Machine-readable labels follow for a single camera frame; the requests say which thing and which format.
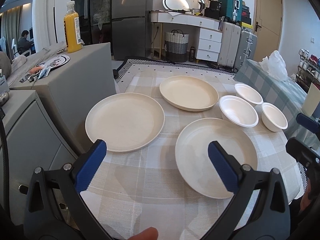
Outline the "person right hand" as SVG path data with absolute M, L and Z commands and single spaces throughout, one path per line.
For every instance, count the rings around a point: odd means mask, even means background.
M 312 208 L 312 200 L 309 198 L 309 193 L 311 192 L 311 180 L 308 179 L 307 188 L 300 201 L 299 214 L 308 213 Z

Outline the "person left hand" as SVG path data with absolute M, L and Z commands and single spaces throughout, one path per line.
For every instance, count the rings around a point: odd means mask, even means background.
M 130 237 L 128 240 L 157 240 L 158 230 L 154 227 L 149 227 L 137 235 Z

